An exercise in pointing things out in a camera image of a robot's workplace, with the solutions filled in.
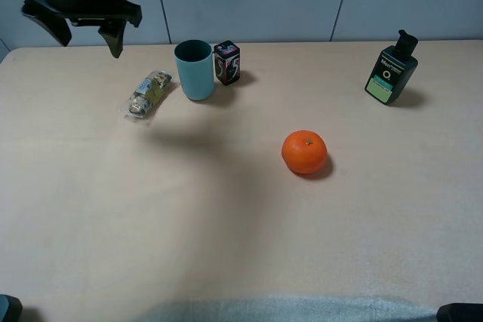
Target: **orange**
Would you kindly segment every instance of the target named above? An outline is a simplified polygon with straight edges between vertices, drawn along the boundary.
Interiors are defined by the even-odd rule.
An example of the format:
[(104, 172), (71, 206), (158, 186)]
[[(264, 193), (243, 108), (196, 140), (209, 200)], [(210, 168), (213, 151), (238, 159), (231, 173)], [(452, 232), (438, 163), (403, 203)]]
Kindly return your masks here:
[(324, 140), (312, 131), (295, 131), (281, 147), (281, 156), (296, 173), (314, 173), (324, 167), (327, 147)]

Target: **green label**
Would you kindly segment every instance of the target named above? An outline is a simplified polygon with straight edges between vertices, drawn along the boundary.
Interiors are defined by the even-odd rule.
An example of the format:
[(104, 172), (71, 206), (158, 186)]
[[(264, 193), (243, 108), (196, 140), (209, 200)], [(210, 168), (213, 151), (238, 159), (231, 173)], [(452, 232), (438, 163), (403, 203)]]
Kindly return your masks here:
[(375, 75), (369, 80), (368, 86), (365, 89), (374, 97), (376, 97), (379, 101), (387, 102), (392, 94), (392, 86), (390, 84), (387, 84), (390, 86), (390, 89), (388, 89), (384, 87), (383, 84), (387, 83)]

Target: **black bottle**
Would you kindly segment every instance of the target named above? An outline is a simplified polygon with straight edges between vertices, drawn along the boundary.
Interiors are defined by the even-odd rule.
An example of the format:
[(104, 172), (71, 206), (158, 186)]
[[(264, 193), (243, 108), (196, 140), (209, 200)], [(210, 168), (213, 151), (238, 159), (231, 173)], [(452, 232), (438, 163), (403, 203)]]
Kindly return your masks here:
[(472, 303), (452, 303), (443, 305), (436, 315), (438, 322), (481, 322), (483, 305)]
[(417, 59), (411, 56), (417, 38), (402, 29), (399, 35), (395, 46), (391, 45), (380, 52), (371, 77), (365, 85), (366, 92), (385, 105), (399, 97), (417, 67)]

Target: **teal cup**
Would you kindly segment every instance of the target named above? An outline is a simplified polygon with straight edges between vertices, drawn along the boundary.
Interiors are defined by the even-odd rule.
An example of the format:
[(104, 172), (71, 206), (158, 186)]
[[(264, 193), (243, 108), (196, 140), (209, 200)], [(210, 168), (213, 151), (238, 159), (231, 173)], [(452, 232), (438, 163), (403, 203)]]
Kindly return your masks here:
[(190, 100), (208, 98), (214, 89), (213, 52), (205, 41), (179, 43), (174, 49), (181, 88)]

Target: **black object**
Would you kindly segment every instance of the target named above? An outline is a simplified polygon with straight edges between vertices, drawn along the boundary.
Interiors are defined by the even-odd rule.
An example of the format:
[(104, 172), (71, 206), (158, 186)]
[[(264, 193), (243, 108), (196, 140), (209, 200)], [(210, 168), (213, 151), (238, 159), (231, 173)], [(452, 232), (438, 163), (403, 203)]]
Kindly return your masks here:
[(217, 78), (224, 85), (240, 79), (240, 48), (232, 41), (214, 46), (214, 68)]
[(22, 309), (19, 299), (0, 294), (0, 322), (18, 322)]
[(482, 322), (483, 305), (472, 303), (443, 305), (436, 317), (438, 322)]
[(23, 15), (47, 30), (64, 47), (72, 38), (66, 19), (73, 26), (99, 26), (99, 33), (115, 58), (122, 52), (126, 22), (137, 28), (142, 19), (141, 7), (127, 0), (24, 1)]
[(380, 52), (365, 90), (376, 100), (385, 105), (395, 101), (401, 94), (409, 78), (417, 67), (417, 59), (412, 53), (417, 45), (417, 38), (399, 31), (397, 44)]

